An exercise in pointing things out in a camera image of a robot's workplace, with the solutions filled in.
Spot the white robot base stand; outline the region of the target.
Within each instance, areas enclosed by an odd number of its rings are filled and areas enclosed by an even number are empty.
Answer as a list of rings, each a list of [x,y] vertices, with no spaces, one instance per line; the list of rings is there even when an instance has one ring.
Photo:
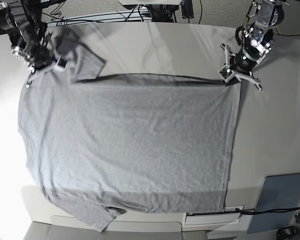
[[[119,0],[126,9],[137,7],[138,14],[150,17],[152,22],[177,23],[176,11],[181,9],[181,16],[188,20],[194,18],[194,6],[192,0]]]

